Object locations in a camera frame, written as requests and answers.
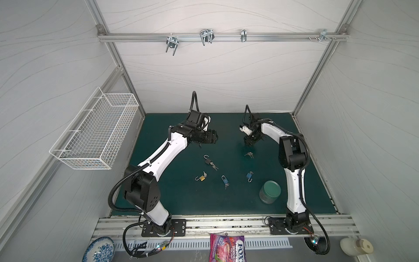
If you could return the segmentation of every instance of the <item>dark green table surface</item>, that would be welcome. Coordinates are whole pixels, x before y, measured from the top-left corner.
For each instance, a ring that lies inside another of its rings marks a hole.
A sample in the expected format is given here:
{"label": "dark green table surface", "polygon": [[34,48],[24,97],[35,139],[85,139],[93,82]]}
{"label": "dark green table surface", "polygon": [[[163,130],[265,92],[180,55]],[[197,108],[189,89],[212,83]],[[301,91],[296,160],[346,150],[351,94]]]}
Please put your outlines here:
{"label": "dark green table surface", "polygon": [[[131,165],[137,165],[150,156],[164,142],[169,125],[176,125],[186,114],[147,114],[137,144],[131,157]],[[243,142],[245,134],[239,130],[243,114],[210,114],[210,129],[216,129],[216,144],[189,144],[170,163],[158,182],[163,206],[174,215],[221,215],[285,213],[287,206],[287,181],[284,169],[278,161],[278,144],[270,137],[252,147]],[[260,114],[271,118],[291,132],[297,132],[288,113]],[[254,159],[245,156],[253,152]],[[215,171],[205,164],[209,155],[219,168]],[[205,171],[204,181],[195,181]],[[253,172],[253,181],[247,182],[246,174]],[[225,189],[221,176],[227,177],[230,186]],[[281,195],[273,204],[265,204],[259,198],[259,190],[268,180],[276,181]],[[305,197],[314,213],[336,213],[327,192],[313,165],[305,173]],[[123,198],[122,190],[116,200],[119,207],[131,205]],[[113,215],[137,215],[130,212],[112,212]]]}

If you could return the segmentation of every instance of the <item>fox's berries candy bag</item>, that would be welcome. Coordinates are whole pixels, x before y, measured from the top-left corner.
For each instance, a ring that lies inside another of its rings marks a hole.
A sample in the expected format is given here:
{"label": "fox's berries candy bag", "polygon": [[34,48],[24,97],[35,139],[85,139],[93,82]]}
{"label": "fox's berries candy bag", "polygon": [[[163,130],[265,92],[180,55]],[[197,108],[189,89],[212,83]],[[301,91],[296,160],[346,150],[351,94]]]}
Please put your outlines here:
{"label": "fox's berries candy bag", "polygon": [[209,262],[246,262],[244,236],[211,234]]}

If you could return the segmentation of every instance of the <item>white wire basket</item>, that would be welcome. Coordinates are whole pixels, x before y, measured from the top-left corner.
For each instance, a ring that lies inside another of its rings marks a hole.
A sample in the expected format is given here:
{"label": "white wire basket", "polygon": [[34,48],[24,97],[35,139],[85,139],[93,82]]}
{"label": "white wire basket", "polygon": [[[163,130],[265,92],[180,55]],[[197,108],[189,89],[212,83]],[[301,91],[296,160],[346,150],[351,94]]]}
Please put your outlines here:
{"label": "white wire basket", "polygon": [[137,108],[133,94],[98,87],[49,152],[72,169],[111,169]]}

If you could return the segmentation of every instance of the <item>wavy line patterned wall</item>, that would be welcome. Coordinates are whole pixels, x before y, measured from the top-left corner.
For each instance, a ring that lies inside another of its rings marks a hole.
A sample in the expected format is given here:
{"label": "wavy line patterned wall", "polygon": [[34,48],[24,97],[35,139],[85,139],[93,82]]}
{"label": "wavy line patterned wall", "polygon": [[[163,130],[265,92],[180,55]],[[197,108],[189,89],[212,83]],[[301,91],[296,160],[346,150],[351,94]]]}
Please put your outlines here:
{"label": "wavy line patterned wall", "polygon": [[297,116],[376,261],[418,261],[419,2],[365,0]]}
{"label": "wavy line patterned wall", "polygon": [[1,221],[115,63],[83,0],[0,5]]}
{"label": "wavy line patterned wall", "polygon": [[[111,33],[334,31],[348,0],[110,1],[98,0]],[[325,43],[119,43],[147,113],[185,112],[198,92],[207,112],[290,112]]]}

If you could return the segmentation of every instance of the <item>floral pattern bowl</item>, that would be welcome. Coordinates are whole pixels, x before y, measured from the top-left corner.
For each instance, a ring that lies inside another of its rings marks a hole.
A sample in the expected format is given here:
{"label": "floral pattern bowl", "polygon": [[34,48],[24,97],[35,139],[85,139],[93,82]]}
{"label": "floral pattern bowl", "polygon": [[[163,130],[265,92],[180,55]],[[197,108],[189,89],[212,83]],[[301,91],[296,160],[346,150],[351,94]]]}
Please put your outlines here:
{"label": "floral pattern bowl", "polygon": [[83,255],[83,262],[111,262],[115,254],[114,241],[103,236],[93,241]]}

